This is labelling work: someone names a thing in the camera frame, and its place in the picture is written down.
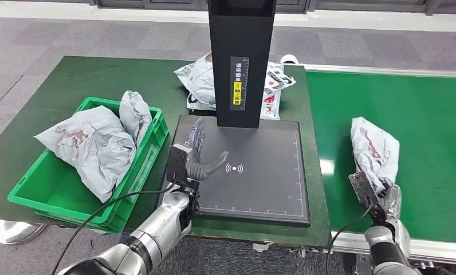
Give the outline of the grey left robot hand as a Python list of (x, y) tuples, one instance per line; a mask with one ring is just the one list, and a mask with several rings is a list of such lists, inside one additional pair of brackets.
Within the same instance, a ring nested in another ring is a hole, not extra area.
[(201, 162), (201, 150), (206, 138), (204, 118), (200, 117), (192, 126), (184, 145), (190, 149), (186, 164), (187, 176), (190, 179), (201, 181), (218, 171), (224, 166), (229, 151), (223, 151), (218, 160), (203, 164)]

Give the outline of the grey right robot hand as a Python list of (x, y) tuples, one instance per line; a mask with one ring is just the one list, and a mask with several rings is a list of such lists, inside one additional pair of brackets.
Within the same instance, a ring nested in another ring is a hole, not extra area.
[(383, 192), (381, 200), (387, 216), (399, 219), (402, 208), (402, 192), (397, 184), (391, 185)]

